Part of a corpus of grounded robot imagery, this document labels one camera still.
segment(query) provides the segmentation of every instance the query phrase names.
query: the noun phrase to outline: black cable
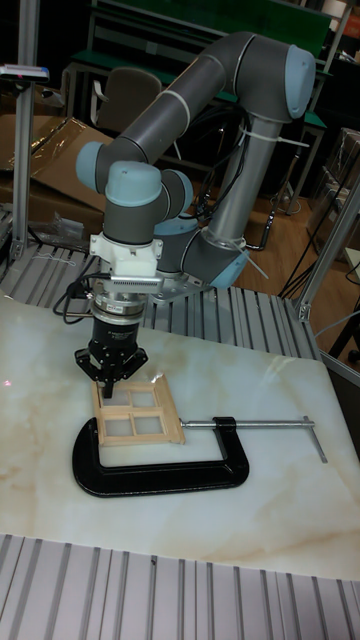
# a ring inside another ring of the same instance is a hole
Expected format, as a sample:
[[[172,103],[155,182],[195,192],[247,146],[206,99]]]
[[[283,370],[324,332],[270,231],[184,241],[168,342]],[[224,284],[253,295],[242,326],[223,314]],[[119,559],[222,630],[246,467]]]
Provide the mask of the black cable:
[[[345,278],[346,280],[348,280],[349,282],[351,282],[352,284],[357,284],[358,286],[360,286],[360,282],[357,282],[356,280],[351,280],[351,278],[349,278],[350,273],[353,273],[354,271],[356,271],[356,269],[360,267],[360,260],[359,262],[355,265],[355,267],[353,267],[352,269],[350,269],[350,271],[348,271],[345,274]]]
[[[282,295],[282,297],[291,297],[292,295],[294,295],[294,293],[296,293],[296,291],[299,289],[298,285],[300,284],[301,286],[304,284],[304,282],[307,280],[308,276],[310,275],[310,273],[312,272],[314,266],[316,264],[316,260],[307,268],[305,269],[305,271],[303,271],[302,273],[300,273],[300,275],[298,275],[284,290],[284,293]]]
[[[326,209],[326,211],[325,211],[324,215],[322,216],[322,218],[321,218],[320,222],[317,224],[317,226],[316,226],[316,228],[315,228],[315,231],[311,234],[311,236],[310,236],[310,240],[309,240],[308,244],[306,245],[306,247],[305,247],[305,249],[304,249],[303,253],[301,254],[301,256],[300,256],[300,258],[299,258],[298,262],[296,263],[296,266],[295,266],[295,267],[294,267],[294,269],[292,270],[292,272],[291,272],[291,274],[290,274],[289,278],[287,279],[287,281],[286,281],[285,285],[283,286],[282,290],[281,290],[281,291],[280,291],[280,293],[278,294],[280,297],[282,297],[282,298],[283,298],[283,297],[284,297],[284,291],[286,291],[286,290],[287,290],[287,288],[289,287],[289,285],[292,285],[292,278],[293,278],[293,276],[295,275],[295,273],[296,273],[296,271],[298,270],[298,268],[299,268],[300,264],[302,263],[302,261],[303,261],[303,259],[304,259],[305,255],[306,255],[306,253],[308,252],[308,250],[309,250],[309,248],[310,248],[310,246],[311,246],[311,244],[312,244],[312,241],[314,240],[314,238],[315,238],[315,236],[316,236],[317,232],[319,231],[319,229],[320,229],[321,225],[323,224],[323,222],[324,222],[325,218],[327,218],[327,216],[328,216],[328,214],[329,214],[329,212],[330,212],[330,210],[331,210],[331,208],[332,208],[332,206],[333,206],[333,204],[334,204],[334,202],[335,202],[336,198],[338,197],[339,193],[341,192],[341,189],[343,189],[344,184],[346,183],[346,181],[347,181],[347,179],[348,179],[348,177],[349,177],[349,175],[350,175],[350,173],[351,173],[351,171],[352,171],[353,167],[355,166],[355,162],[357,161],[357,159],[358,159],[359,155],[360,155],[360,149],[359,149],[359,151],[357,152],[356,156],[354,157],[353,162],[351,163],[350,167],[348,168],[348,170],[347,170],[347,172],[346,172],[346,175],[344,176],[344,178],[343,178],[342,182],[341,182],[341,183],[340,183],[340,185],[339,185],[338,190],[336,191],[336,193],[334,194],[334,196],[333,196],[332,200],[330,201],[329,206],[327,207],[327,209]]]
[[[221,160],[219,160],[213,167],[213,169],[211,169],[207,175],[205,176],[205,179],[203,181],[203,184],[201,185],[201,189],[199,191],[198,194],[198,203],[196,205],[196,214],[195,217],[202,218],[203,220],[208,220],[211,219],[212,216],[214,215],[214,213],[216,212],[216,210],[218,209],[218,207],[220,206],[221,202],[223,202],[223,200],[226,198],[226,196],[228,195],[228,193],[230,192],[230,190],[232,189],[232,187],[234,186],[236,180],[239,178],[239,176],[241,175],[241,172],[243,170],[244,167],[244,161],[245,161],[245,157],[246,157],[246,152],[247,152],[247,148],[249,145],[249,136],[246,135],[247,131],[250,131],[250,118],[247,114],[247,112],[241,108],[241,113],[243,116],[243,119],[245,121],[245,126],[244,126],[244,130],[245,130],[245,134],[244,134],[244,140],[241,143],[242,146],[242,153],[239,159],[239,164],[238,167],[236,169],[236,172],[231,180],[231,182],[227,185],[225,191],[221,194],[221,196],[216,200],[216,202],[211,206],[211,207],[206,207],[204,208],[204,199],[205,199],[205,185],[206,182],[208,181],[209,177],[211,176],[211,174],[214,174],[216,169],[223,164],[225,161],[229,160],[231,158],[231,156],[238,151],[239,149],[239,141],[237,141],[234,145],[234,147],[231,149],[231,151]]]
[[[35,233],[35,231],[28,225],[28,233],[30,233],[31,237],[35,240],[35,242],[37,242],[40,246],[42,246],[44,243],[42,240],[40,240],[39,236],[37,235],[37,233]]]
[[[55,313],[56,316],[62,316],[65,324],[76,324],[77,322],[80,322],[81,320],[83,320],[83,318],[77,318],[76,320],[69,321],[66,318],[66,314],[67,314],[67,311],[68,311],[68,307],[69,307],[69,304],[70,304],[72,293],[75,291],[76,287],[79,286],[79,284],[81,283],[81,281],[84,278],[84,276],[85,276],[86,272],[88,271],[89,267],[91,267],[91,265],[93,264],[95,258],[96,258],[96,256],[93,256],[89,260],[88,264],[85,265],[84,269],[81,271],[81,273],[76,278],[76,280],[74,280],[74,282],[69,284],[69,286],[67,287],[65,293],[63,293],[63,295],[59,298],[59,300],[57,302],[55,302],[55,304],[53,306],[53,313]],[[63,300],[65,300],[65,304],[64,304],[63,310],[60,312],[60,311],[58,311],[58,308],[59,308],[60,304],[63,302]]]
[[[202,113],[199,116],[197,116],[197,118],[195,118],[190,127],[196,127],[200,124],[204,124],[208,121],[214,121],[216,119],[221,118],[222,120],[224,119],[225,116],[230,116],[230,117],[236,117],[239,118],[239,115],[241,115],[242,119],[245,120],[245,130],[249,130],[250,129],[250,118],[246,112],[246,110],[239,104],[239,103],[235,103],[232,105],[228,105],[228,106],[216,106],[216,107],[212,107],[211,109],[209,109],[206,113]],[[206,199],[206,192],[208,191],[210,185],[212,184],[212,182],[215,179],[215,172],[216,170],[226,161],[228,161],[231,156],[239,149],[239,142],[237,141],[235,143],[235,145],[233,146],[233,148],[230,150],[229,153],[227,153],[223,158],[221,158],[220,160],[218,160],[218,162],[216,162],[214,164],[214,166],[208,171],[208,173],[206,174],[202,185],[200,187],[199,193],[197,194],[194,202],[192,203],[192,206],[195,207],[195,215],[194,217],[199,220],[202,219],[207,220],[209,218],[212,217],[212,215],[215,213],[216,209],[218,208],[218,206],[220,205],[220,203],[224,200],[224,198],[227,196],[227,194],[229,193],[230,189],[233,187],[236,179],[239,177],[242,168],[243,168],[243,163],[244,163],[244,158],[245,158],[245,153],[246,153],[246,149],[248,146],[248,139],[245,137],[245,140],[243,142],[243,153],[241,155],[240,161],[239,161],[239,165],[238,168],[236,170],[236,173],[231,181],[231,183],[228,185],[228,187],[226,188],[226,190],[224,191],[224,193],[220,196],[220,198],[217,200],[217,202],[212,206],[212,207],[207,207],[206,203],[205,203],[205,199]]]

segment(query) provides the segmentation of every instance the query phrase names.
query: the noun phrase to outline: floor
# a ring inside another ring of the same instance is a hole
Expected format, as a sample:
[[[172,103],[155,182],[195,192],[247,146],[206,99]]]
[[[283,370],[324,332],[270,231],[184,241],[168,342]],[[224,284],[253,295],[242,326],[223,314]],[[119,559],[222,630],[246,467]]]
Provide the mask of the floor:
[[[293,216],[289,217],[280,212],[277,214],[266,249],[261,253],[252,252],[252,258],[265,271],[269,279],[265,279],[251,264],[248,264],[236,280],[236,286],[261,291],[269,295],[277,295],[280,292],[309,240],[306,222],[311,209],[303,198],[299,200],[299,204],[301,204],[301,210]],[[256,201],[255,210],[251,214],[246,228],[248,242],[257,244],[260,241],[270,206],[267,200],[258,199]],[[311,246],[298,274],[312,264],[316,258],[317,253]],[[353,311],[360,294],[360,286],[346,280],[345,274],[348,271],[347,264],[335,261],[323,281],[313,302],[310,316],[315,334]],[[345,324],[343,322],[319,336],[317,343],[320,349],[328,352]],[[356,349],[354,341],[349,343],[348,348],[340,356],[340,360],[346,364],[349,364],[347,353],[350,349]],[[360,363],[354,368],[360,371]]]

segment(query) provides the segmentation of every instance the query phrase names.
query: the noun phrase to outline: wooden frame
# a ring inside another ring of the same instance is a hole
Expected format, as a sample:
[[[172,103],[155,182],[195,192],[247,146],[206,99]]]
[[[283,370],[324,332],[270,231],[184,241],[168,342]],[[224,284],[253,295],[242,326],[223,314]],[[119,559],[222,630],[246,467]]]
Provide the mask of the wooden frame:
[[[155,382],[118,382],[114,386],[113,399],[117,392],[124,392],[127,400],[125,404],[107,404],[102,394],[103,387],[97,382],[93,382],[91,388],[100,445],[106,447],[161,442],[185,443],[184,432],[165,375],[159,376]],[[152,406],[134,406],[133,396],[144,393],[151,395]],[[161,432],[137,433],[137,418],[158,418]],[[132,435],[108,435],[106,423],[110,420],[130,421]]]

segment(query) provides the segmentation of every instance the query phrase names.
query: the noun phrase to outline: light blue joint cap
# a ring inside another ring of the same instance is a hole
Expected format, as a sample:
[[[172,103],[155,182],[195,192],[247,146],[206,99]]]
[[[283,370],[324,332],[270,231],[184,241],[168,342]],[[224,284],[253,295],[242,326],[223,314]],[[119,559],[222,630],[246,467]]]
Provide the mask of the light blue joint cap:
[[[101,142],[88,142],[79,152],[76,158],[76,175],[89,189],[97,191],[96,188],[96,161]]]
[[[161,173],[144,162],[122,161],[111,165],[105,195],[122,207],[141,207],[161,193]]]
[[[154,234],[156,236],[178,236],[182,233],[188,233],[194,231],[198,226],[196,218],[189,216],[186,220],[182,218],[173,218],[172,220],[165,220],[159,222],[154,227]]]
[[[180,211],[180,213],[183,213],[183,211],[186,211],[186,209],[188,209],[193,201],[193,197],[194,197],[194,189],[193,186],[191,184],[191,181],[189,180],[189,178],[187,177],[187,175],[185,173],[183,173],[182,171],[176,171],[176,169],[173,170],[174,173],[176,173],[180,180],[183,183],[184,189],[185,189],[185,202],[184,202],[184,206],[182,208],[182,210]]]
[[[249,252],[247,250],[243,251],[243,253],[240,253],[240,255],[237,256],[235,260],[230,262],[230,264],[225,267],[224,271],[219,273],[219,275],[216,276],[216,278],[212,282],[210,282],[211,286],[217,287],[217,289],[227,289],[228,287],[231,287],[233,282],[235,282],[236,278],[240,275],[243,268],[245,267],[248,255]]]
[[[310,100],[315,80],[315,59],[296,45],[289,48],[285,63],[285,95],[289,114],[300,118]]]

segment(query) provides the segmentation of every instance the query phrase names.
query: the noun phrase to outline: white marble surface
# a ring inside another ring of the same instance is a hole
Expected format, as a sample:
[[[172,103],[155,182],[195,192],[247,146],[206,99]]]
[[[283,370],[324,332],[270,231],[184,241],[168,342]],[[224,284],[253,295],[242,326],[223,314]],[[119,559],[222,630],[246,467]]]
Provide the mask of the white marble surface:
[[[93,415],[73,358],[90,331],[90,321],[66,327],[48,310],[0,296],[0,531],[360,579],[360,465],[321,363],[142,330],[150,361],[136,377],[165,372],[181,418],[308,414],[329,464],[306,433],[241,432],[251,469],[237,489],[102,500],[84,493],[71,469],[76,435]],[[212,432],[186,437],[184,446],[116,455],[132,464],[218,453]]]

